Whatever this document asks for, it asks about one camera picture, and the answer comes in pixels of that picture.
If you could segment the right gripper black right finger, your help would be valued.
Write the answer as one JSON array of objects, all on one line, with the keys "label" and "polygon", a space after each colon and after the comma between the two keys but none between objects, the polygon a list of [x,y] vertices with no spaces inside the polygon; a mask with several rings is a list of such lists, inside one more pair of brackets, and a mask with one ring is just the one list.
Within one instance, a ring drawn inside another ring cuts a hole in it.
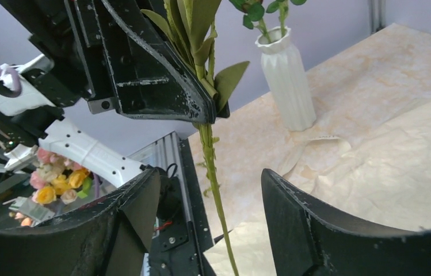
[{"label": "right gripper black right finger", "polygon": [[278,275],[431,275],[431,230],[358,218],[268,168],[261,189]]}]

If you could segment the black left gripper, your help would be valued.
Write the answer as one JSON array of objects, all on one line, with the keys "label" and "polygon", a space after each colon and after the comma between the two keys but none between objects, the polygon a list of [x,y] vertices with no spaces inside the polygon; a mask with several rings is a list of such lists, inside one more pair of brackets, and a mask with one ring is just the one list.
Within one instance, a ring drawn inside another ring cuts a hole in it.
[{"label": "black left gripper", "polygon": [[88,27],[90,39],[82,29],[86,9],[75,11],[75,1],[0,1],[0,5],[31,33],[29,41],[43,54],[25,71],[25,78],[56,106],[66,108],[84,99],[93,114],[116,109],[136,120],[215,122],[194,72],[141,11],[164,16],[162,1],[97,4],[113,90],[99,32]]}]

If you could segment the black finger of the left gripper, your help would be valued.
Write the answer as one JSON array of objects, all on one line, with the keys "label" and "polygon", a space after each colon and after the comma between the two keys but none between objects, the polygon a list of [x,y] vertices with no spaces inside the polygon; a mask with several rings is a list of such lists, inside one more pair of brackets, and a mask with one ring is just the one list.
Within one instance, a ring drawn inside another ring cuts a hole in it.
[{"label": "black finger of the left gripper", "polygon": [[230,106],[229,102],[222,104],[220,101],[215,101],[216,107],[216,118],[229,118],[230,117]]}]

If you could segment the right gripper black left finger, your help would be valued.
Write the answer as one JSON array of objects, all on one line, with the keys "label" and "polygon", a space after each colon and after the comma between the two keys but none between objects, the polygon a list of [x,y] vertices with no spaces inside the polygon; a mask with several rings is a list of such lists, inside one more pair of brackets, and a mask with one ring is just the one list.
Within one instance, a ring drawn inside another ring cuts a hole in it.
[{"label": "right gripper black left finger", "polygon": [[35,227],[0,230],[0,275],[139,275],[154,233],[160,173]]}]

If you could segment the brown rose flower stem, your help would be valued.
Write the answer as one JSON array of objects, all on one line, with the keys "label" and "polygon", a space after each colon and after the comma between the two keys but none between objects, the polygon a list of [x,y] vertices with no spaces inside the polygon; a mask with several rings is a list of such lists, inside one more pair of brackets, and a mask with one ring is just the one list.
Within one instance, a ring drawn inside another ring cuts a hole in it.
[{"label": "brown rose flower stem", "polygon": [[[215,101],[222,104],[228,102],[249,66],[249,62],[240,62],[215,73],[215,40],[218,36],[215,17],[220,4],[220,1],[164,1],[163,7],[166,12],[164,16],[153,10],[141,10],[167,36],[184,64],[195,73],[215,115]],[[200,166],[206,169],[206,177],[210,182],[210,187],[203,194],[207,195],[209,192],[213,194],[231,268],[234,275],[239,275],[217,178],[215,143],[219,138],[213,135],[213,124],[213,119],[208,123],[194,124],[203,150],[204,160]]]}]

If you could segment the white rose flower stem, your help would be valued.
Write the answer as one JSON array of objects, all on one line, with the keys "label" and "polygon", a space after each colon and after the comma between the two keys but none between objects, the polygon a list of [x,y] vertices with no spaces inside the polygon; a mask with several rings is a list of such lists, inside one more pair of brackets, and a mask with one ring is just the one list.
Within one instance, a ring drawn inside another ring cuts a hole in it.
[{"label": "white rose flower stem", "polygon": [[264,21],[265,8],[259,0],[230,0],[237,10],[243,13],[243,26],[248,29],[258,29],[268,43],[272,40]]}]

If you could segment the orange kraft wrapping paper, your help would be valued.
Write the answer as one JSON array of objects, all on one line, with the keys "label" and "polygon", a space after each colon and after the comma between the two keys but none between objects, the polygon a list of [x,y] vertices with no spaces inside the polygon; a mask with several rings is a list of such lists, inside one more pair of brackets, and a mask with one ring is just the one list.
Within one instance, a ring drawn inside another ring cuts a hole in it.
[{"label": "orange kraft wrapping paper", "polygon": [[276,275],[261,195],[261,174],[276,172],[294,145],[336,135],[351,143],[324,149],[284,177],[294,187],[358,218],[419,232],[431,229],[431,99],[340,107],[313,128],[291,133],[274,104],[259,99],[214,127],[225,217],[240,275]]}]

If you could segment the orange rose flower stem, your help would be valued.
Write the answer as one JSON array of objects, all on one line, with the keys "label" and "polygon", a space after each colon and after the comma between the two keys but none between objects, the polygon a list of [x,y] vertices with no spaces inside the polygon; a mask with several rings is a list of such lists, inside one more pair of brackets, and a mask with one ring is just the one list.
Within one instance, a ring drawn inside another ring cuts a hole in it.
[{"label": "orange rose flower stem", "polygon": [[287,34],[285,21],[289,16],[289,4],[291,3],[295,6],[301,6],[304,5],[306,2],[306,0],[275,0],[268,5],[268,7],[266,8],[266,13],[279,13],[281,37],[284,37]]}]

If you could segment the cream printed ribbon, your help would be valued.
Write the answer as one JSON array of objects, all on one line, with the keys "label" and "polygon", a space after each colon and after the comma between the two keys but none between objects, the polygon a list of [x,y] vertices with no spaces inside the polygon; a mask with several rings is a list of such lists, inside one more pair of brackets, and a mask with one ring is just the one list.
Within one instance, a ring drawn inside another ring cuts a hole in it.
[{"label": "cream printed ribbon", "polygon": [[288,176],[291,171],[299,164],[302,158],[313,156],[323,150],[336,151],[337,154],[344,154],[351,150],[351,143],[342,137],[336,135],[315,136],[305,139],[294,145],[284,155],[282,161],[277,166],[276,172],[281,176]]}]

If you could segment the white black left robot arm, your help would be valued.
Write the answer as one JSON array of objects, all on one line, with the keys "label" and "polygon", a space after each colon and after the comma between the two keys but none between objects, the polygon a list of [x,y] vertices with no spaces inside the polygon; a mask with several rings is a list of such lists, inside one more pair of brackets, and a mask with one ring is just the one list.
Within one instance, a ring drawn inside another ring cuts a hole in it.
[{"label": "white black left robot arm", "polygon": [[137,120],[213,123],[227,100],[198,80],[188,37],[174,42],[161,1],[0,1],[30,32],[40,55],[0,72],[0,130],[6,169],[41,147],[120,187],[146,166],[81,131],[64,109],[84,99],[93,114],[116,111]]}]

